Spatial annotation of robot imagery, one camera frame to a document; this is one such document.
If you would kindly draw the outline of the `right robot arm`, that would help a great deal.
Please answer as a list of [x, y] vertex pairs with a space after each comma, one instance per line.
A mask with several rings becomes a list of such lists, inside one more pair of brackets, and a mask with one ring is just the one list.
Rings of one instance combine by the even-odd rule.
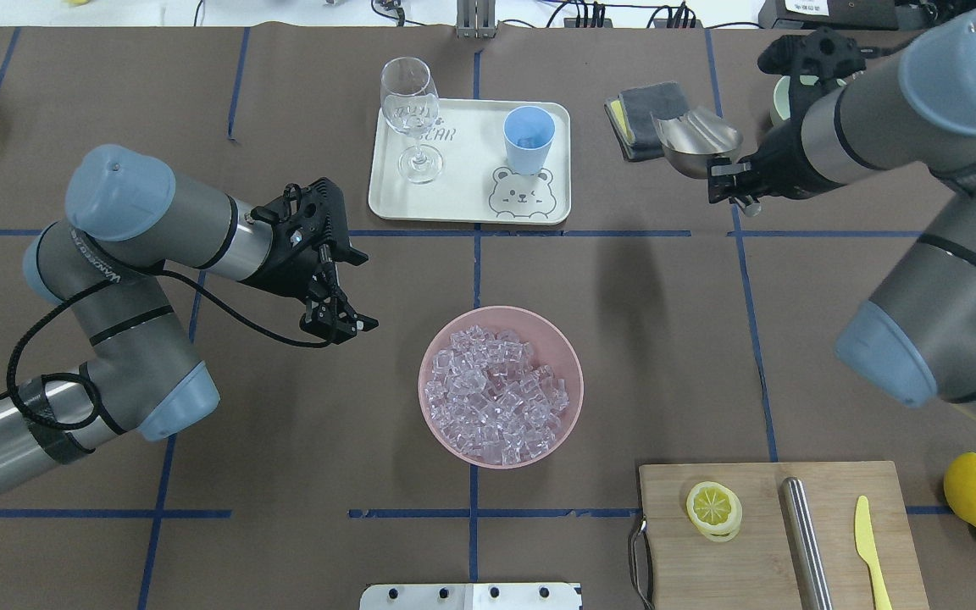
[[788, 35], [758, 59], [791, 78], [790, 119], [752, 154], [707, 166], [709, 200], [808, 200], [917, 165], [895, 197], [946, 196], [838, 335], [840, 361], [903, 405], [941, 399], [976, 422], [976, 8], [878, 66], [832, 30]]

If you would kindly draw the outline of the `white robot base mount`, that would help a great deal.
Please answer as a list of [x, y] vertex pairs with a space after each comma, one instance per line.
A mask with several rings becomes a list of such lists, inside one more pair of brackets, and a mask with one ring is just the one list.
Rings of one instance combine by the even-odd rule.
[[582, 609], [580, 584], [566, 582], [376, 584], [360, 609]]

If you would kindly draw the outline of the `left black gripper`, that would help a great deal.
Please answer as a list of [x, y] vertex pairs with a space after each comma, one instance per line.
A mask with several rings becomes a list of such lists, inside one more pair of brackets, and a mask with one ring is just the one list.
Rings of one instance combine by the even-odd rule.
[[379, 327], [379, 320], [350, 305], [345, 292], [330, 297], [323, 263], [359, 266], [369, 260], [348, 243], [344, 213], [341, 189], [328, 178], [308, 186], [288, 184], [281, 196], [251, 211], [255, 227], [267, 225], [271, 231], [269, 253], [251, 275], [252, 288], [302, 300], [306, 310], [299, 327], [330, 344]]

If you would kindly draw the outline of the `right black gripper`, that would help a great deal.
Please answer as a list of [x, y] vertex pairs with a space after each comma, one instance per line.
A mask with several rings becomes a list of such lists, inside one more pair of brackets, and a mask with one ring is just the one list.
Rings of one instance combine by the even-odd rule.
[[707, 200], [710, 205], [729, 201], [747, 203], [747, 196], [810, 198], [818, 194], [818, 173], [808, 162], [801, 144], [801, 128], [776, 127], [759, 148], [740, 162], [710, 159]]

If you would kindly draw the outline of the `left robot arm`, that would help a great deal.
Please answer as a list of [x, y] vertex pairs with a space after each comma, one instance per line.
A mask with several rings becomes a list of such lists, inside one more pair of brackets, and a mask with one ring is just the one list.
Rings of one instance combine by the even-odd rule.
[[0, 395], [0, 495], [131, 431], [159, 441], [211, 414], [220, 394], [159, 279], [212, 293], [167, 263], [301, 302], [308, 340], [234, 319], [292, 347], [377, 327], [341, 289], [350, 244], [341, 189], [290, 184], [251, 206], [153, 156], [102, 144], [71, 176], [65, 217], [27, 248], [28, 286], [53, 308], [17, 342]]

